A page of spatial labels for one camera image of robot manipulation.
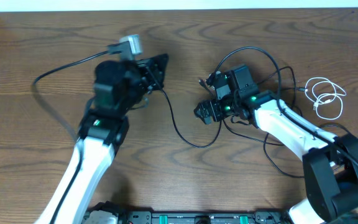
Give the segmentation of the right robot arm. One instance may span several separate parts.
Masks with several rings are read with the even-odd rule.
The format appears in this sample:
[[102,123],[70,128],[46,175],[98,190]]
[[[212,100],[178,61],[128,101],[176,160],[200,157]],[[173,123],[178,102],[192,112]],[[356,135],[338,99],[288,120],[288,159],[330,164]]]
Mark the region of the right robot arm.
[[260,91],[248,67],[212,73],[200,85],[212,99],[194,113],[204,124],[238,116],[289,148],[303,164],[306,198],[288,210],[292,223],[358,221],[358,139],[337,136],[292,111],[272,91]]

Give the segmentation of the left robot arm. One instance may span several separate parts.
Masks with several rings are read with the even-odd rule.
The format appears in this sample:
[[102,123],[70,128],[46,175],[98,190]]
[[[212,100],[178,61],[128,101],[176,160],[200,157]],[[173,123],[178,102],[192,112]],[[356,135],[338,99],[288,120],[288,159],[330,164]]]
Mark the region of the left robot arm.
[[37,223],[81,223],[99,181],[129,130],[127,112],[163,87],[168,54],[143,60],[101,62],[95,96],[80,122],[69,165]]

